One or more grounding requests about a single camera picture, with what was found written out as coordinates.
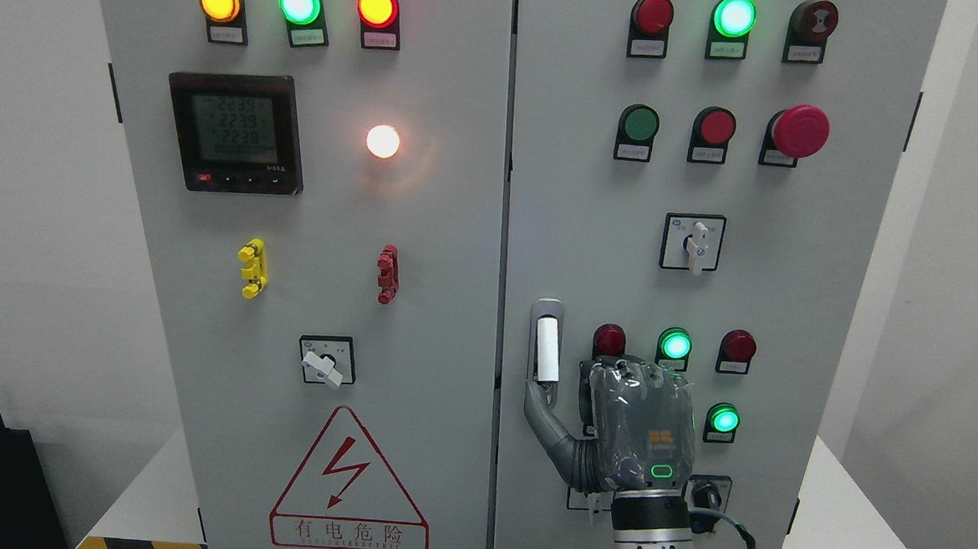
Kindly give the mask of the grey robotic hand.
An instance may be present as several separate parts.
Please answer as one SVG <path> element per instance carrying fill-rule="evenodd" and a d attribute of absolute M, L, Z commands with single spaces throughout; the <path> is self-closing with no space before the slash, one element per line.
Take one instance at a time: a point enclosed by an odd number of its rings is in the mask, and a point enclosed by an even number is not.
<path fill-rule="evenodd" d="M 568 433 L 530 380 L 524 416 L 566 485 L 580 493 L 679 490 L 695 459 L 693 404 L 683 374 L 640 358 L 588 366 L 595 439 Z"/>

